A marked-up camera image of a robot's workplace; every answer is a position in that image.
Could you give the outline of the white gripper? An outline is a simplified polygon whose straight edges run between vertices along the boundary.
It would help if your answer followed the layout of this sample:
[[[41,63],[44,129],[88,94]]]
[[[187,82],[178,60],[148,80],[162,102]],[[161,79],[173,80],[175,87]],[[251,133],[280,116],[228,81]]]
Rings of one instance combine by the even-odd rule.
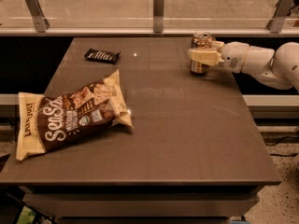
[[[249,44],[241,42],[225,44],[221,41],[213,41],[212,47],[214,49],[189,49],[189,58],[209,66],[218,64],[221,68],[233,73],[241,72]]]

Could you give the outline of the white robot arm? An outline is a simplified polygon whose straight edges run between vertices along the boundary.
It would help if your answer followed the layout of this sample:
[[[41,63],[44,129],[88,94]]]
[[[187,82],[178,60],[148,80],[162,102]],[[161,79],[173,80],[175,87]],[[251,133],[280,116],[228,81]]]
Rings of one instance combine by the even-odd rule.
[[[296,42],[267,49],[242,42],[213,41],[210,48],[189,49],[188,55],[193,62],[247,74],[271,88],[299,91],[299,44]]]

